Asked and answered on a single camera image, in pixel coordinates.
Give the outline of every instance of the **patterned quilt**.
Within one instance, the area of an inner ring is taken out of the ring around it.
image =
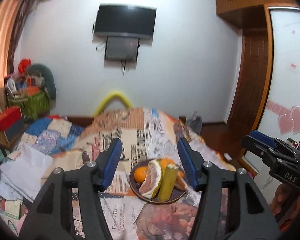
[[[70,150],[83,127],[64,119],[44,117],[32,123],[21,141],[47,155]]]
[[[82,149],[90,160],[95,160],[100,152],[108,149],[114,137],[122,141],[122,161],[118,169],[126,173],[139,161],[151,158],[169,156],[181,164],[177,150],[181,137],[185,137],[192,149],[199,151],[205,160],[235,171],[232,165],[223,161],[220,153],[208,148],[204,139],[187,125],[153,108],[121,109],[100,114],[82,132],[74,148]]]

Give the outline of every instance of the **newspaper print fabric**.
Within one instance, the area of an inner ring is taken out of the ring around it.
[[[176,203],[153,205],[140,200],[131,190],[128,181],[131,169],[143,160],[169,157],[181,164],[177,150],[177,142],[181,137],[185,137],[205,160],[212,161],[220,168],[235,170],[186,125],[155,109],[137,108],[103,113],[81,134],[74,148],[81,149],[90,160],[95,160],[102,151],[107,150],[113,138],[120,138],[122,141],[122,155],[114,180],[104,193],[99,193],[113,239],[188,239],[201,193],[189,190]],[[218,236],[224,233],[226,200],[227,191],[223,190]],[[79,202],[74,201],[74,214],[78,214]],[[79,221],[76,230],[78,235],[84,236],[81,228],[82,223]]]

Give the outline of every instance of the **red box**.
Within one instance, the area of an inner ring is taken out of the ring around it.
[[[0,131],[5,131],[22,117],[18,106],[10,106],[0,114]]]

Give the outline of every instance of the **metal screw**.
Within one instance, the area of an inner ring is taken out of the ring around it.
[[[246,173],[247,173],[247,170],[244,169],[244,168],[240,168],[240,169],[238,169],[238,172],[239,172],[240,174],[246,174]]]
[[[54,173],[54,174],[60,174],[61,171],[62,171],[61,168],[55,168],[55,169],[53,170],[53,173]]]
[[[212,167],[212,162],[205,161],[205,162],[203,163],[203,166],[205,166],[206,168],[210,168],[210,167]]]
[[[89,161],[89,162],[87,163],[87,166],[88,166],[88,167],[94,167],[94,166],[96,166],[96,162],[95,162],[95,161]]]

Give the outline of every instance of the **white sheet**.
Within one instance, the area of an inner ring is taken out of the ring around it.
[[[0,165],[0,196],[7,200],[25,197],[33,202],[41,188],[41,177],[51,165],[52,157],[20,142],[15,161]]]

